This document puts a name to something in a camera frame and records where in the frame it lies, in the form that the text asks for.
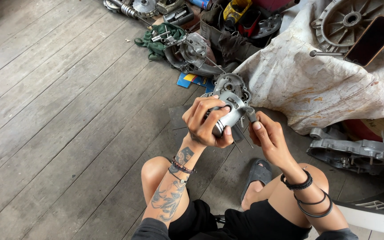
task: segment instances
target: black slipper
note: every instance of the black slipper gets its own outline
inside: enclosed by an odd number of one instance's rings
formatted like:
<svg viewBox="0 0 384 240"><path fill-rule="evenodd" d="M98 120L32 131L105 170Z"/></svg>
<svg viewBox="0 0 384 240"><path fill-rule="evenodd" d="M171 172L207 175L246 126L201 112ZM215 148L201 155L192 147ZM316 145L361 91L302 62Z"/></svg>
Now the black slipper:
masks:
<svg viewBox="0 0 384 240"><path fill-rule="evenodd" d="M244 191L241 195L241 202L244 199L245 192L247 192L248 186L251 182L259 180L261 181L265 186L270 181L272 181L272 167L270 167L270 164L265 159L259 158L257 159L253 166L251 166L250 173L248 174L247 183L245 184Z"/></svg>

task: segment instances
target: smartphone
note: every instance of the smartphone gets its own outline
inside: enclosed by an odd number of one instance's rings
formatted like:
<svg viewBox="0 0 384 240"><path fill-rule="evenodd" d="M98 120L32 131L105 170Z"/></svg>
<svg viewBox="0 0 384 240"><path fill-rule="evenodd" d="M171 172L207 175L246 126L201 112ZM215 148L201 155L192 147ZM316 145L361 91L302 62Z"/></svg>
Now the smartphone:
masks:
<svg viewBox="0 0 384 240"><path fill-rule="evenodd" d="M384 16L377 16L346 53L344 60L367 66L384 48Z"/></svg>

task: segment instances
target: fingernail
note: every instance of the fingernail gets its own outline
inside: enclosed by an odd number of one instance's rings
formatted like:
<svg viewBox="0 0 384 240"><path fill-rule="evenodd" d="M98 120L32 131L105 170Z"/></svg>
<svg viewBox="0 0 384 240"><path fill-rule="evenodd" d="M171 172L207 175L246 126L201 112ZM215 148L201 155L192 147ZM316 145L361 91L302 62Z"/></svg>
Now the fingernail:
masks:
<svg viewBox="0 0 384 240"><path fill-rule="evenodd" d="M231 135L232 134L229 126L227 126L225 129L226 129L226 134L227 135Z"/></svg>
<svg viewBox="0 0 384 240"><path fill-rule="evenodd" d="M253 129L254 130L259 130L260 128L262 128L262 126L260 125L259 121L256 121L253 123Z"/></svg>

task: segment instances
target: leg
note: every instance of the leg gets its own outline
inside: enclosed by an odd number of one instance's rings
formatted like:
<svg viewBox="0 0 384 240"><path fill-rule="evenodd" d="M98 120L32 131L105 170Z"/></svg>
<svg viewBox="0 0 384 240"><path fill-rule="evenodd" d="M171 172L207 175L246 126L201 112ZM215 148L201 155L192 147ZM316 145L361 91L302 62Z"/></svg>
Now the leg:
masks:
<svg viewBox="0 0 384 240"><path fill-rule="evenodd" d="M152 196L155 193L155 190L160 185L165 174L167 173L168 167L171 165L164 157L155 157L147 162L142 167L142 187L143 194L145 195L146 204L148 204ZM189 196L186 191L183 192L182 198L180 199L180 204L177 208L176 213L174 214L171 221L177 220L186 210L189 205Z"/></svg>
<svg viewBox="0 0 384 240"><path fill-rule="evenodd" d="M300 167L306 166L306 170L312 175L314 183L328 193L328 180L321 170L309 164L301 163L299 165ZM248 210L253 202L265 199L269 199L270 205L285 219L296 226L302 228L309 228L311 226L305 214L298 208L297 201L293 196L293 191L289 190L285 184L280 181L280 176L276 177L260 191L247 190L242 207L244 210Z"/></svg>

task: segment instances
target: hand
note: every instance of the hand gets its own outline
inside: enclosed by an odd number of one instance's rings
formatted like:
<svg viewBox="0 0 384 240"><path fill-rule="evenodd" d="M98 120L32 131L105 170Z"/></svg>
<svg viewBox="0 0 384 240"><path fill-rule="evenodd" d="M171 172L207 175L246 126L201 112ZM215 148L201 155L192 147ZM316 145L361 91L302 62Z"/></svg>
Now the hand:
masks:
<svg viewBox="0 0 384 240"><path fill-rule="evenodd" d="M221 107L219 110L211 111L207 119L204 115L208 109L213 107ZM229 113L230 108L225 107L226 103L218 99L218 95L210 97L197 97L192 105L183 114L183 121L185 121L191 139L203 146L216 146L225 148L233 143L232 131L230 126L226 126L221 138L216 138L211 132L217 121Z"/></svg>
<svg viewBox="0 0 384 240"><path fill-rule="evenodd" d="M256 122L249 123L248 131L253 143L262 147L266 159L280 168L296 162L288 150L281 124L261 111L256 112L256 118Z"/></svg>

